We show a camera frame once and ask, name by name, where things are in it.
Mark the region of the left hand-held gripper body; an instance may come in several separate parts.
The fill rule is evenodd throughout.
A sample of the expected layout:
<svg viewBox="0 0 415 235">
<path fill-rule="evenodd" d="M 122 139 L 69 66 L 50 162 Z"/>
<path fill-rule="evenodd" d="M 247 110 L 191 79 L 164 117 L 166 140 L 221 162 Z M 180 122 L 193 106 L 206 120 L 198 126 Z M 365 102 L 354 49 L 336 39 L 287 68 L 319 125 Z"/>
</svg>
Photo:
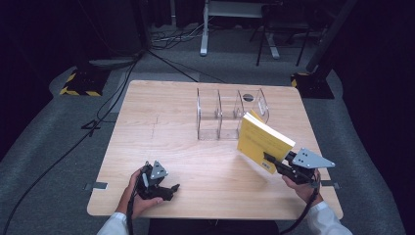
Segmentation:
<svg viewBox="0 0 415 235">
<path fill-rule="evenodd" d="M 168 176 L 168 173 L 159 161 L 154 161 L 153 164 L 146 162 L 137 177 L 136 189 L 139 196 L 144 200 L 157 198 L 159 191 L 165 191 L 166 189 L 160 187 L 166 176 Z"/>
</svg>

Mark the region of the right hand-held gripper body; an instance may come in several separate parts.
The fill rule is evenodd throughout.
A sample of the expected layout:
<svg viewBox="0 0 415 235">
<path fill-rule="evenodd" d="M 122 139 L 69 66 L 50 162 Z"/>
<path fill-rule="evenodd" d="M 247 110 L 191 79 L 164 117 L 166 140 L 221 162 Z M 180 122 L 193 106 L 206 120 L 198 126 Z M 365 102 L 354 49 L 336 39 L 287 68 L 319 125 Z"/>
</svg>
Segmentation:
<svg viewBox="0 0 415 235">
<path fill-rule="evenodd" d="M 288 176 L 298 185 L 313 183 L 315 169 L 336 165 L 305 148 L 301 148 L 297 153 L 290 152 L 285 160 L 288 163 L 280 164 L 280 173 Z"/>
</svg>

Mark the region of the yellow book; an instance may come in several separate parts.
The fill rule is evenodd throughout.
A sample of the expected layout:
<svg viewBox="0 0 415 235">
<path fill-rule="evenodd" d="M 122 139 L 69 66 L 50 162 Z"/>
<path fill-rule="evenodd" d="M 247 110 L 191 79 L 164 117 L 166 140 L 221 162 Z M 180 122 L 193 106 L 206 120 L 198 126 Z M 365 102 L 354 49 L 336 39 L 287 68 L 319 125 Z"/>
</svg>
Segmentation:
<svg viewBox="0 0 415 235">
<path fill-rule="evenodd" d="M 280 163 L 295 145 L 295 141 L 268 126 L 255 111 L 242 117 L 237 149 L 269 173 L 273 174 L 276 166 L 264 154 Z"/>
</svg>

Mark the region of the clear acrylic file rack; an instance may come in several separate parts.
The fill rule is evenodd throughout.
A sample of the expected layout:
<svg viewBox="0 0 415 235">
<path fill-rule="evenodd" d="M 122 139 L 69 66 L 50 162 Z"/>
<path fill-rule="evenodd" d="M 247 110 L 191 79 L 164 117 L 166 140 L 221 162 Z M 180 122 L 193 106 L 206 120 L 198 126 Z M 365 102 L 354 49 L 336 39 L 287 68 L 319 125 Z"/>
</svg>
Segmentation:
<svg viewBox="0 0 415 235">
<path fill-rule="evenodd" d="M 254 100 L 247 102 L 244 94 Z M 268 105 L 261 88 L 258 89 L 197 89 L 197 133 L 199 140 L 237 140 L 241 119 L 255 111 L 267 122 Z"/>
</svg>

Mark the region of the person's right hand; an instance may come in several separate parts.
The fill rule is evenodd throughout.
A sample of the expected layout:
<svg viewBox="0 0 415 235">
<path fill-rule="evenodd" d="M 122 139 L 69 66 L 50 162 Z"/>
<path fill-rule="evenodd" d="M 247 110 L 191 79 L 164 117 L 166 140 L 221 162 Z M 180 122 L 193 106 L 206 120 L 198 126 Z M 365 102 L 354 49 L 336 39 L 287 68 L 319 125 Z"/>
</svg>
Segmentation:
<svg viewBox="0 0 415 235">
<path fill-rule="evenodd" d="M 298 185 L 286 175 L 283 175 L 282 179 L 286 183 L 286 185 L 289 188 L 293 189 L 302 200 L 304 200 L 307 204 L 310 202 L 310 199 L 313 196 L 313 192 L 314 192 L 314 189 L 310 185 L 308 184 Z M 323 197 L 319 193 L 317 193 L 315 195 L 314 201 L 310 205 L 314 207 L 315 205 L 323 201 L 324 201 Z"/>
</svg>

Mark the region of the grey floor tape strip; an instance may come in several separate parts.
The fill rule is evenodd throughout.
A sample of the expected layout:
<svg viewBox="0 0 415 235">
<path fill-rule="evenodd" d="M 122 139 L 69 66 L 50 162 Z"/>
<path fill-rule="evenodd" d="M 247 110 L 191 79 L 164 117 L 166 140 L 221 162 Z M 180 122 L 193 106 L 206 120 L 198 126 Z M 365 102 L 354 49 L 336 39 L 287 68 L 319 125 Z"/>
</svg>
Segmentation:
<svg viewBox="0 0 415 235">
<path fill-rule="evenodd" d="M 83 187 L 85 191 L 93 191 L 94 189 L 105 190 L 107 189 L 108 183 L 107 182 L 93 182 L 93 183 L 86 183 Z"/>
<path fill-rule="evenodd" d="M 333 187 L 336 190 L 341 188 L 339 183 L 333 182 L 332 180 L 322 180 L 321 181 L 321 186 L 322 187 Z"/>
</svg>

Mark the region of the hazard-striped black stand base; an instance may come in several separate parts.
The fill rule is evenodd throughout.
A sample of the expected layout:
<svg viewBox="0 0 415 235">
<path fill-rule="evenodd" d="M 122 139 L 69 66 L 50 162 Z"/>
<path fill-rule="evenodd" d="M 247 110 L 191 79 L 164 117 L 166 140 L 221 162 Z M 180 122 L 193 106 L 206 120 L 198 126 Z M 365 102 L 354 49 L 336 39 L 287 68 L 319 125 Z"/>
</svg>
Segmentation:
<svg viewBox="0 0 415 235">
<path fill-rule="evenodd" d="M 110 73 L 109 70 L 95 70 L 91 72 L 73 70 L 61 89 L 60 94 L 93 97 L 102 96 Z"/>
<path fill-rule="evenodd" d="M 334 99 L 334 94 L 326 79 L 319 79 L 313 73 L 296 72 L 290 77 L 302 99 Z"/>
</svg>

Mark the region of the grey metal stand pole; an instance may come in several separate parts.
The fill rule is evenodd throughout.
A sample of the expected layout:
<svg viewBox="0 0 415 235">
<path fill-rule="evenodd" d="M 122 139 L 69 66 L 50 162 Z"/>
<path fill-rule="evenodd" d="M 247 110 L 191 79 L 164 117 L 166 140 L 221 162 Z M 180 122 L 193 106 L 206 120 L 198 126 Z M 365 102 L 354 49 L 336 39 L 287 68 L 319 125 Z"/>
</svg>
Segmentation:
<svg viewBox="0 0 415 235">
<path fill-rule="evenodd" d="M 337 34 L 340 32 L 356 2 L 357 0 L 345 0 L 340 11 L 333 16 L 327 32 L 305 67 L 307 71 L 316 72 L 318 69 L 323 68 L 323 63 L 330 57 L 330 47 L 334 45 Z"/>
</svg>

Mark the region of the black chair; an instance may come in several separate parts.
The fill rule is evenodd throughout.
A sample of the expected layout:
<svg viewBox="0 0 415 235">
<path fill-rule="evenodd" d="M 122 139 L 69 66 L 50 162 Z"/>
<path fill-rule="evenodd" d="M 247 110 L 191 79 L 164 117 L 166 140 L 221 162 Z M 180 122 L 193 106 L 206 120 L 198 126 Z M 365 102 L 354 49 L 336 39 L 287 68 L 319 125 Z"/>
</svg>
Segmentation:
<svg viewBox="0 0 415 235">
<path fill-rule="evenodd" d="M 273 34 L 277 32 L 289 33 L 288 41 L 294 39 L 296 34 L 305 34 L 305 39 L 300 47 L 300 53 L 296 65 L 300 64 L 300 59 L 308 40 L 311 27 L 305 17 L 305 4 L 303 0 L 267 0 L 261 6 L 260 25 L 254 30 L 251 40 L 260 33 L 259 48 L 256 58 L 256 65 L 259 65 L 264 41 L 268 41 L 271 51 L 276 51 L 277 47 L 273 42 Z"/>
</svg>

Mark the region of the white desk frame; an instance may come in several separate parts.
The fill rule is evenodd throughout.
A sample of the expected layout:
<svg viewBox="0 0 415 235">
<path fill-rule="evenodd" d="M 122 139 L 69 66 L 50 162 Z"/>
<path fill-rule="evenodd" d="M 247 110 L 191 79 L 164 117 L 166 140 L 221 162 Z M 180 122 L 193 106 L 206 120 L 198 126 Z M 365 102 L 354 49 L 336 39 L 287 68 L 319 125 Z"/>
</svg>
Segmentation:
<svg viewBox="0 0 415 235">
<path fill-rule="evenodd" d="M 200 55 L 204 57 L 208 54 L 208 21 L 210 17 L 260 19 L 262 6 L 263 3 L 205 0 Z"/>
</svg>

